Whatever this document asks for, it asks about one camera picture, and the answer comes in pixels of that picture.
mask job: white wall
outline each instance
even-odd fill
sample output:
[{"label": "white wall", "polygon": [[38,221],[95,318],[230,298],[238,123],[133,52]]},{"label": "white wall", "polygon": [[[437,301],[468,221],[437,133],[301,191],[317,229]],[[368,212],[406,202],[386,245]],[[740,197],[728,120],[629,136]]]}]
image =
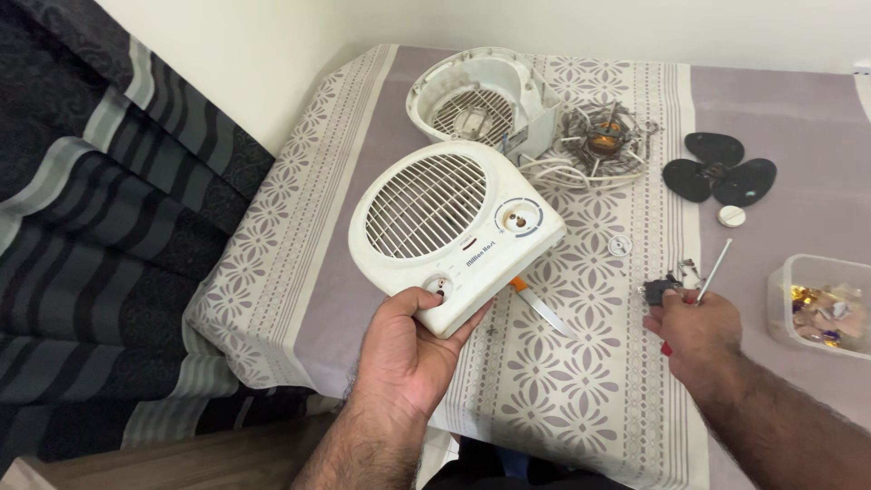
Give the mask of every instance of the white wall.
[{"label": "white wall", "polygon": [[321,77],[378,43],[849,72],[868,0],[97,0],[273,154]]},{"label": "white wall", "polygon": [[97,0],[277,154],[316,81],[356,57],[339,0]]},{"label": "white wall", "polygon": [[868,0],[343,0],[363,44],[849,72]]}]

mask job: floor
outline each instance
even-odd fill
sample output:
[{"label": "floor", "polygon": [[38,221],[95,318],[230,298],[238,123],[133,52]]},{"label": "floor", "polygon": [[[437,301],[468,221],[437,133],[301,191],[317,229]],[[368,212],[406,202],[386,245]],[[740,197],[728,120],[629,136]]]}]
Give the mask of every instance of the floor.
[{"label": "floor", "polygon": [[415,489],[420,490],[448,461],[458,458],[460,446],[450,432],[427,427],[421,451],[421,469],[417,472]]}]

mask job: hairy arm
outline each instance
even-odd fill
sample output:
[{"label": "hairy arm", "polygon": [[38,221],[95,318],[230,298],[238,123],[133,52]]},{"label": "hairy arm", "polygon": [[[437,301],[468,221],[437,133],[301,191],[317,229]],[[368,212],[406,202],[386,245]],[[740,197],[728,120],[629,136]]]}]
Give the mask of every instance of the hairy arm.
[{"label": "hairy arm", "polygon": [[297,475],[293,490],[411,488],[423,435],[454,375],[460,349],[492,302],[447,339],[412,315],[442,297],[408,288],[372,317],[348,404]]},{"label": "hairy arm", "polygon": [[354,393],[292,489],[411,488],[426,419],[395,419]]},{"label": "hairy arm", "polygon": [[871,437],[741,354],[720,389],[690,391],[708,425],[761,488],[870,488]]},{"label": "hairy arm", "polygon": [[[698,293],[685,291],[693,301]],[[672,347],[669,368],[741,469],[764,489],[870,488],[871,436],[740,351],[738,311],[664,296],[645,327]]]}]

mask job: fan blade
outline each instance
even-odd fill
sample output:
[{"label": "fan blade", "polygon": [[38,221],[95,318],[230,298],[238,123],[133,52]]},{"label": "fan blade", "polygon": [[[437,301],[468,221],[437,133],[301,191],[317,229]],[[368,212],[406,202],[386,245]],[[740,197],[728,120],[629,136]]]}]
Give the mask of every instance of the fan blade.
[{"label": "fan blade", "polygon": [[764,158],[748,160],[713,183],[713,196],[727,206],[750,206],[762,199],[777,177],[777,166]]},{"label": "fan blade", "polygon": [[701,169],[702,164],[696,161],[672,160],[663,167],[662,180],[680,197],[692,202],[702,202],[711,197],[711,181],[700,174]]},{"label": "fan blade", "polygon": [[744,145],[725,134],[689,133],[684,138],[684,144],[704,163],[722,163],[729,168],[738,165],[744,158]]}]

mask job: plastic container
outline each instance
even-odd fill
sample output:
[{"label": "plastic container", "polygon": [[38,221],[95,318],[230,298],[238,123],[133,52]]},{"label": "plastic container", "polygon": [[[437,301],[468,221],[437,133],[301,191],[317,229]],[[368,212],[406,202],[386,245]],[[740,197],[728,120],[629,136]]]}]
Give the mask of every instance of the plastic container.
[{"label": "plastic container", "polygon": [[871,359],[869,334],[865,335],[864,352],[856,352],[811,342],[795,333],[793,328],[793,299],[790,291],[793,284],[822,289],[844,282],[862,290],[864,294],[861,302],[871,313],[871,266],[817,255],[789,257],[783,267],[768,277],[768,330],[772,337],[784,344],[825,350],[841,356]]}]

